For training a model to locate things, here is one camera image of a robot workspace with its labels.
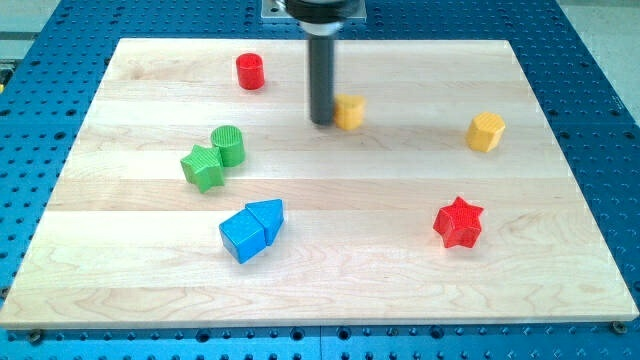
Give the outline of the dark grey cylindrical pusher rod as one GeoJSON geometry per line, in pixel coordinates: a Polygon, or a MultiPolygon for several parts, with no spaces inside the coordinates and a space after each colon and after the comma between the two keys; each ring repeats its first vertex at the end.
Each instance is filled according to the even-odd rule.
{"type": "Polygon", "coordinates": [[[310,119],[329,126],[334,115],[334,38],[310,35],[307,45],[310,119]]]}

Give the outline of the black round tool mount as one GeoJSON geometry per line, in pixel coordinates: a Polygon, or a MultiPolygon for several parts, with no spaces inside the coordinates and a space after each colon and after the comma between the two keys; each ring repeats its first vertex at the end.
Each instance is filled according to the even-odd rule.
{"type": "Polygon", "coordinates": [[[360,0],[285,0],[285,11],[309,35],[334,35],[360,9],[360,0]]]}

